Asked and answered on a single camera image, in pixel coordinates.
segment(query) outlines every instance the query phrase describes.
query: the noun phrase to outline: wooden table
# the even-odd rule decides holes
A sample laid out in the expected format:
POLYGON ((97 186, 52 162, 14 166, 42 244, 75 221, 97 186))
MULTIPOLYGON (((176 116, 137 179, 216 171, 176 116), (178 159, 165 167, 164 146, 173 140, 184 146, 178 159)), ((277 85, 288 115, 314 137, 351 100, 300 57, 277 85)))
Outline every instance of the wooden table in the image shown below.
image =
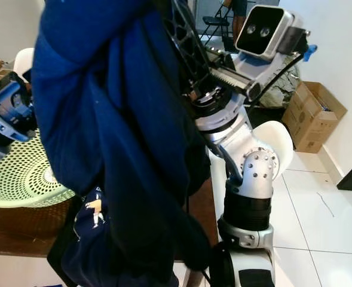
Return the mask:
MULTIPOLYGON (((46 257, 63 227, 71 200, 43 208, 0 209, 0 254, 46 257)), ((218 242, 212 180, 189 200, 190 213, 201 223, 210 244, 218 242)), ((184 286, 198 286, 201 273, 186 274, 184 286)))

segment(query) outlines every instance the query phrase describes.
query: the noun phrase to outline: white tile floor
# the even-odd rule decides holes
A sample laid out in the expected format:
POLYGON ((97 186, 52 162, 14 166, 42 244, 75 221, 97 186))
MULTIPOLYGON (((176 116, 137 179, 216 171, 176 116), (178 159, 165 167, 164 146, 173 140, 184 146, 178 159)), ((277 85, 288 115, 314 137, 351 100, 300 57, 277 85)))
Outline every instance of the white tile floor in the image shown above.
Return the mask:
MULTIPOLYGON (((274 181, 271 224, 276 287, 352 287, 352 191, 337 190, 316 155, 297 152, 274 181)), ((174 270, 182 283, 184 265, 174 270)), ((0 257, 0 287, 58 283, 44 259, 0 257)))

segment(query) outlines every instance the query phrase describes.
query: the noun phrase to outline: green plastic basket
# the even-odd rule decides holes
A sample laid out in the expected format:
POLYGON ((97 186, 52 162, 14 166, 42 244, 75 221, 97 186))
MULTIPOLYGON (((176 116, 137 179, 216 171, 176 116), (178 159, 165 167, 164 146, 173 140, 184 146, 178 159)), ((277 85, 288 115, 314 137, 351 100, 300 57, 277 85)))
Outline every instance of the green plastic basket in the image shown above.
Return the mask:
POLYGON ((14 142, 0 160, 0 208, 46 207, 75 194, 53 176, 39 132, 29 142, 14 142))

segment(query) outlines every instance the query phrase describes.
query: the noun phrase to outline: camera lens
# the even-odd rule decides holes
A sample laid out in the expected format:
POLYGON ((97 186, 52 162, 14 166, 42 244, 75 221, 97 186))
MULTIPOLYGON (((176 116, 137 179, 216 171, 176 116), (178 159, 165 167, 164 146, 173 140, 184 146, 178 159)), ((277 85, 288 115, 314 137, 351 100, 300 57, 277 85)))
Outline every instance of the camera lens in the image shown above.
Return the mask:
POLYGON ((255 32, 256 26, 254 24, 251 24, 249 27, 247 27, 247 33, 252 34, 255 32))
POLYGON ((261 37, 267 37, 270 34, 270 28, 262 28, 261 37))

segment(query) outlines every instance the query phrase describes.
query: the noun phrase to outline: printed figure graphic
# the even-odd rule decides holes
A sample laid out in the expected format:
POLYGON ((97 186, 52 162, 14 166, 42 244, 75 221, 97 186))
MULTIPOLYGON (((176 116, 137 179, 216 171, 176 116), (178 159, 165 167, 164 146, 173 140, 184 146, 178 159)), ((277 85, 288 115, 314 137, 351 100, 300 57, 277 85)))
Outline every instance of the printed figure graphic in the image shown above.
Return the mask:
POLYGON ((93 212, 93 228, 96 228, 99 226, 99 219, 102 220, 103 224, 105 223, 104 220, 104 216, 102 214, 102 200, 100 199, 101 194, 100 193, 96 193, 96 200, 88 202, 85 204, 85 208, 89 209, 89 208, 93 208, 94 212, 93 212))

